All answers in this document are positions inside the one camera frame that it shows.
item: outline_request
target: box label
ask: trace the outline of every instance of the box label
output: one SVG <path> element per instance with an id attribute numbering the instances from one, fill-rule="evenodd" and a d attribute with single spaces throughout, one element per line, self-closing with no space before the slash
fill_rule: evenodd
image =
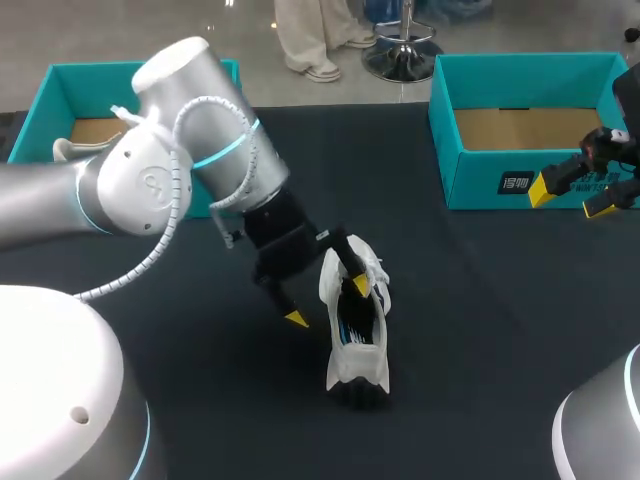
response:
<path id="1" fill-rule="evenodd" d="M 598 175 L 597 173 L 590 172 L 573 182 L 571 184 L 571 191 L 598 193 L 619 179 L 620 172 L 609 172 L 606 175 Z"/>
<path id="2" fill-rule="evenodd" d="M 522 195 L 529 192 L 535 172 L 504 172 L 498 186 L 498 195 Z"/>

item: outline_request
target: teal cardboard box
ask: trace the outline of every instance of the teal cardboard box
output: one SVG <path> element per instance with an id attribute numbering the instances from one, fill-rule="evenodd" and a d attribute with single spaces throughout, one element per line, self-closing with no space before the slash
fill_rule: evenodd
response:
<path id="1" fill-rule="evenodd" d="M 579 153 L 600 125 L 626 130 L 613 80 L 627 70 L 617 53 L 439 55 L 429 121 L 451 209 L 531 208 L 540 170 Z M 611 182 L 631 177 L 611 163 L 543 208 L 582 208 Z"/>
<path id="2" fill-rule="evenodd" d="M 9 163 L 51 162 L 58 138 L 100 142 L 123 128 L 112 105 L 137 112 L 139 103 L 131 79 L 144 62 L 51 65 L 31 105 L 9 157 Z M 222 60 L 233 82 L 241 88 L 238 63 Z M 193 179 L 190 218 L 209 216 L 211 197 Z"/>

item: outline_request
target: robot logo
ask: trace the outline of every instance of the robot logo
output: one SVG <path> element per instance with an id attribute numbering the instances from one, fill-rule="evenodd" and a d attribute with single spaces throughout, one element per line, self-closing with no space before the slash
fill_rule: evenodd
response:
<path id="1" fill-rule="evenodd" d="M 168 194 L 171 185 L 170 173 L 161 167 L 145 168 L 138 175 L 138 191 L 141 200 L 152 210 L 169 206 L 171 196 Z"/>

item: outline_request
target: shoelace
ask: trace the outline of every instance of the shoelace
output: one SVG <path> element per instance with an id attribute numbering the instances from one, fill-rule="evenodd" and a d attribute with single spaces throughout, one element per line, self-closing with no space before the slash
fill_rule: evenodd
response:
<path id="1" fill-rule="evenodd" d="M 389 284 L 390 282 L 389 275 L 387 274 L 387 272 L 384 271 L 384 269 L 382 268 L 382 265 L 380 265 L 382 263 L 382 259 L 367 257 L 367 258 L 364 258 L 363 260 L 364 260 L 364 264 L 367 271 L 370 272 L 370 275 L 373 276 L 373 279 L 375 280 L 376 283 L 384 282 L 387 285 Z"/>

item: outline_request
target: shoe sole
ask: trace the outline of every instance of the shoe sole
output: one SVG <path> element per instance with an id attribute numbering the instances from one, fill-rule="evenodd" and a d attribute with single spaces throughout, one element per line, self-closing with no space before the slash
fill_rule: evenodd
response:
<path id="1" fill-rule="evenodd" d="M 309 72 L 303 72 L 303 75 L 309 80 L 311 80 L 312 82 L 316 82 L 316 83 L 331 83 L 331 82 L 335 82 L 336 80 L 339 80 L 341 77 L 339 73 L 332 77 L 318 77 Z"/>
<path id="2" fill-rule="evenodd" d="M 354 410 L 371 410 L 389 404 L 389 394 L 380 385 L 372 385 L 364 377 L 336 383 L 329 390 L 329 395 L 339 404 Z"/>
<path id="3" fill-rule="evenodd" d="M 345 43 L 346 47 L 350 47 L 350 48 L 359 48 L 361 50 L 364 50 L 366 48 L 370 48 L 373 47 L 376 44 L 376 41 L 373 40 L 371 42 L 367 42 L 367 43 L 353 43 L 353 42 L 347 42 Z"/>

